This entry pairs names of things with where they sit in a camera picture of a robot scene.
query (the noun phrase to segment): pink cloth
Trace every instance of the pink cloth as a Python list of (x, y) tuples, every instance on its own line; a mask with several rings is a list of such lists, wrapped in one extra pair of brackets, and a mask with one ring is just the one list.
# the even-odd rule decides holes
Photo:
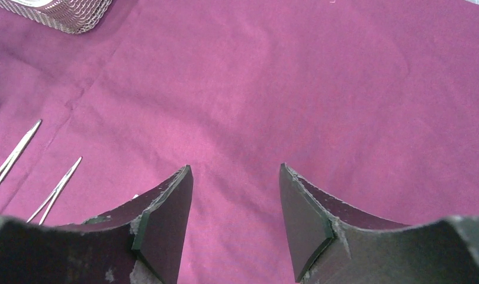
[(194, 172), (179, 283), (293, 283), (282, 162), (417, 224), (479, 214), (479, 6), (463, 0), (115, 1), (67, 35), (0, 9), (0, 188), (47, 225)]

